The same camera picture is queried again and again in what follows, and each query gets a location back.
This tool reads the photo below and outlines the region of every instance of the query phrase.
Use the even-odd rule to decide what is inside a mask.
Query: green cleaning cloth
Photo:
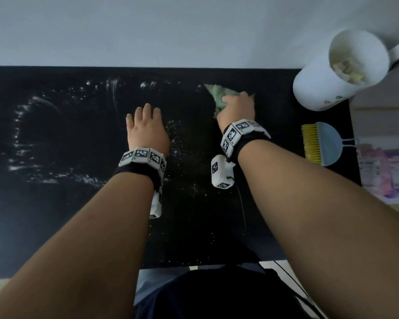
[[[210,92],[210,94],[213,96],[214,101],[216,102],[216,111],[214,112],[214,118],[217,117],[217,115],[223,110],[228,103],[225,103],[222,101],[222,97],[225,95],[237,95],[239,96],[239,93],[236,91],[233,91],[229,88],[224,88],[220,85],[209,85],[209,84],[204,84],[204,86],[207,88],[207,90]]]

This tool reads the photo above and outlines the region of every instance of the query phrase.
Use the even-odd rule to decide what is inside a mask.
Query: hand
[[[127,114],[125,122],[129,150],[133,150],[135,147],[153,148],[167,158],[170,140],[162,124],[159,108],[154,108],[152,115],[151,105],[146,103],[143,109],[141,107],[136,109],[134,121],[131,114]]]
[[[217,115],[217,122],[222,134],[230,123],[241,119],[254,121],[254,100],[253,97],[249,97],[246,92],[241,92],[239,96],[223,96],[222,101],[228,103],[228,105]]]

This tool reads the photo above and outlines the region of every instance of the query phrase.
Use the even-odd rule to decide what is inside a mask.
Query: white cylindrical container
[[[360,85],[341,79],[332,68],[349,58],[360,63],[365,76]],[[293,83],[294,95],[309,110],[327,110],[379,83],[389,67],[388,51],[375,35],[367,31],[345,30],[332,39],[329,50],[298,73]]]

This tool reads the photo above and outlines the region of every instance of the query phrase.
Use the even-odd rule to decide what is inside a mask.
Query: yellow bristles
[[[316,164],[322,164],[321,149],[319,148],[318,127],[316,124],[302,125],[303,144],[306,159]]]

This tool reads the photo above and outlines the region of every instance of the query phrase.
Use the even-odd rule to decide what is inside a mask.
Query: black tabletop
[[[149,221],[143,267],[285,258],[239,167],[241,198],[236,187],[211,184],[210,162],[221,153],[221,134],[203,84],[254,93],[257,121],[274,143],[300,156],[302,124],[327,122],[342,138],[352,138],[347,103],[324,112],[297,103],[297,73],[0,67],[0,277],[14,275],[106,183],[128,150],[125,116],[146,102],[161,108],[171,149],[162,216]],[[329,168],[360,184],[354,148],[345,148]]]

